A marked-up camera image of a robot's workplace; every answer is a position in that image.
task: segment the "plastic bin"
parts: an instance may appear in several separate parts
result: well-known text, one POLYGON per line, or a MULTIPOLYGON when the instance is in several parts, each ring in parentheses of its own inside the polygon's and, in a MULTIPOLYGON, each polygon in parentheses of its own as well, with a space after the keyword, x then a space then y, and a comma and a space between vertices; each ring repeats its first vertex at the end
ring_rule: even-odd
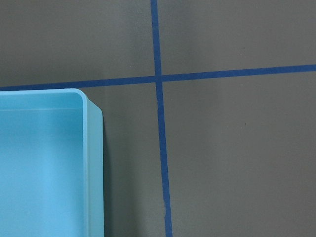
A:
POLYGON ((77 89, 0 92, 0 237, 102 237, 102 112, 77 89))

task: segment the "light blue plastic bin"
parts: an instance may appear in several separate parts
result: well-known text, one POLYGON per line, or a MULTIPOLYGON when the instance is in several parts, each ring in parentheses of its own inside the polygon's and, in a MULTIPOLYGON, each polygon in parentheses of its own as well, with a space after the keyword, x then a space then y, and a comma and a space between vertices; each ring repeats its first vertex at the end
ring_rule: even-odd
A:
POLYGON ((0 92, 0 237, 103 237, 102 112, 78 89, 0 92))

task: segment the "blue tape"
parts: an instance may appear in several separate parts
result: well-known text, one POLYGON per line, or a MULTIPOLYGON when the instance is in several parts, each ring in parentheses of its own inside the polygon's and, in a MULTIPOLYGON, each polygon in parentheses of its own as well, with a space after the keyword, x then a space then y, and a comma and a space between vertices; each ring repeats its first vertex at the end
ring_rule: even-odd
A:
POLYGON ((230 78, 230 77, 281 74, 281 73, 302 73, 302 72, 314 72, 314 71, 316 71, 316 64, 301 65, 301 66, 273 67, 273 68, 239 69, 239 70, 216 71, 216 72, 205 72, 205 73, 163 75, 161 76, 161 80, 162 81, 180 81, 180 80, 230 78))
POLYGON ((153 83, 157 81, 164 82, 164 81, 181 81, 181 80, 196 80, 196 79, 231 78, 231 77, 242 77, 242 76, 283 74, 283 73, 303 73, 303 72, 316 72, 316 64, 273 67, 273 68, 254 68, 254 69, 215 71, 215 72, 204 72, 204 73, 174 74, 174 75, 162 75, 162 76, 147 76, 147 77, 134 77, 134 78, 86 80, 86 81, 61 82, 61 83, 49 83, 49 84, 35 84, 35 85, 4 86, 4 87, 0 87, 0 91, 84 88, 84 87, 96 87, 96 86, 153 83))
POLYGON ((156 81, 157 79, 155 78, 155 76, 148 76, 148 77, 134 77, 134 78, 61 82, 61 83, 50 83, 50 84, 6 86, 6 87, 0 87, 0 91, 84 88, 84 87, 96 87, 96 86, 153 83, 156 81))
POLYGON ((160 38, 157 0, 151 0, 155 75, 161 75, 160 38))
POLYGON ((164 105, 163 105, 163 88, 162 82, 156 82, 156 95, 158 103, 158 129, 159 129, 159 148, 160 148, 160 163, 162 177, 162 195, 165 206, 165 232, 166 237, 172 237, 172 219, 171 219, 171 203, 169 189, 169 174, 168 174, 168 158, 167 144, 164 122, 164 105))
POLYGON ((165 132, 165 122, 164 122, 163 88, 162 88, 162 80, 161 80, 162 72, 161 72, 157 0, 151 0, 151 10, 152 10, 155 76, 157 79, 156 95, 157 95, 157 104, 158 104, 158 130, 159 130, 159 148, 160 148, 160 164, 161 164, 161 179, 162 179, 162 196, 163 196, 164 207, 165 207, 164 226, 165 226, 166 237, 172 237, 172 219, 171 219, 166 132, 165 132))

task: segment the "gray surface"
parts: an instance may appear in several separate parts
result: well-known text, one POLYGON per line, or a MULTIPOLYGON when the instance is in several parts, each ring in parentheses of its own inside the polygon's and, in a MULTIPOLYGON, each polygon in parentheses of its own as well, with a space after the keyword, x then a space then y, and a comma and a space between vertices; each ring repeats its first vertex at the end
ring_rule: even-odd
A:
POLYGON ((314 237, 316 73, 164 84, 174 237, 314 237))
POLYGON ((105 118, 105 236, 165 236, 155 85, 82 91, 105 118))
POLYGON ((150 1, 0 2, 0 86, 154 74, 150 1))
POLYGON ((160 0, 164 74, 315 63, 314 0, 160 0))

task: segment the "blue painter's tape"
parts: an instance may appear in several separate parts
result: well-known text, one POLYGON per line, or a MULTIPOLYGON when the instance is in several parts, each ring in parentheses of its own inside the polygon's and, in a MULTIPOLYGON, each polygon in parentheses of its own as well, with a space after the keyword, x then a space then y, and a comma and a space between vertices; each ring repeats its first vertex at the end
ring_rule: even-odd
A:
POLYGON ((314 71, 316 71, 316 65, 312 64, 312 65, 301 65, 301 66, 254 68, 254 69, 240 69, 240 70, 215 71, 215 72, 204 72, 204 73, 163 75, 161 76, 161 80, 162 81, 180 81, 180 80, 230 78, 230 77, 281 74, 281 73, 302 73, 302 72, 314 72, 314 71))
POLYGON ((151 0, 155 75, 161 75, 160 39, 157 0, 151 0))
POLYGON ((0 87, 0 91, 84 88, 84 87, 109 86, 109 85, 152 83, 156 81, 157 79, 155 78, 155 76, 148 76, 148 77, 134 77, 134 78, 61 82, 61 83, 50 83, 50 84, 6 86, 6 87, 0 87))
POLYGON ((172 220, 171 220, 171 203, 169 190, 169 174, 168 174, 168 158, 167 144, 164 122, 164 105, 163 105, 163 89, 162 82, 156 82, 156 95, 158 103, 158 129, 159 129, 159 148, 160 148, 160 163, 162 177, 162 195, 165 206, 165 231, 166 237, 172 237, 172 220))

